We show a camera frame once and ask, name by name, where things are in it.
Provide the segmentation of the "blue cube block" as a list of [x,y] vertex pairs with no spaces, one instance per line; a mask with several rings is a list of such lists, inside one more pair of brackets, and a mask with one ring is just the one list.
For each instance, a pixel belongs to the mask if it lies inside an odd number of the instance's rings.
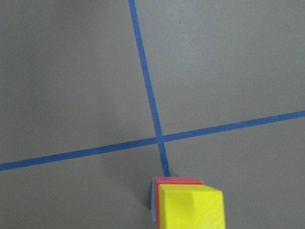
[[153,178],[152,182],[151,182],[151,203],[150,203],[150,212],[151,212],[151,217],[152,217],[153,222],[156,221],[154,205],[155,205],[155,203],[154,203],[154,178]]

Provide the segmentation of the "yellow cube block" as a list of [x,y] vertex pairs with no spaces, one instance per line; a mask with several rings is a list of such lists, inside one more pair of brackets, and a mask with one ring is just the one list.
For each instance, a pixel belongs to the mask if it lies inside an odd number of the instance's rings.
[[159,185],[159,228],[226,228],[223,192],[206,185]]

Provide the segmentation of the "red cube block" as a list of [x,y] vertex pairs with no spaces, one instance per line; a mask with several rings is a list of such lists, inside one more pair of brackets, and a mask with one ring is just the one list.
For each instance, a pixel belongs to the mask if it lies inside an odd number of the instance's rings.
[[160,229],[159,221],[159,185],[174,184],[174,185],[203,185],[202,180],[194,177],[154,177],[154,207],[157,228]]

